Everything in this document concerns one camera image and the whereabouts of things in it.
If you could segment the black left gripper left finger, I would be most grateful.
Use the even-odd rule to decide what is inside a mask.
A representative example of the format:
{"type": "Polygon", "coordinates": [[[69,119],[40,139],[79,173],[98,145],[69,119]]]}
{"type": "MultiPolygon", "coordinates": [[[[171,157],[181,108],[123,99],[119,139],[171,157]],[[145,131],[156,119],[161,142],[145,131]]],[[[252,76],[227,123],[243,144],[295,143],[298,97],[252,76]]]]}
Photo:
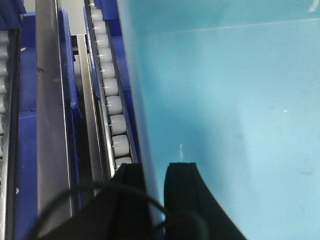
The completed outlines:
{"type": "Polygon", "coordinates": [[[146,240],[151,231],[147,201],[103,189],[67,229],[68,240],[146,240]]]}

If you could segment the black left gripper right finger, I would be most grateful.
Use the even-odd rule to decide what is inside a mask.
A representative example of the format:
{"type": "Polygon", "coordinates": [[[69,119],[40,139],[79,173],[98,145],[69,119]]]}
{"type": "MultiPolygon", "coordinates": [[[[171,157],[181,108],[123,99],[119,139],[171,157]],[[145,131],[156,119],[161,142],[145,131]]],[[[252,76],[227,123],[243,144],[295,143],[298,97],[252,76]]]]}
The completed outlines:
{"type": "Polygon", "coordinates": [[[170,163],[164,180],[164,206],[173,215],[188,212],[199,217],[207,240],[244,240],[205,184],[195,163],[170,163]]]}

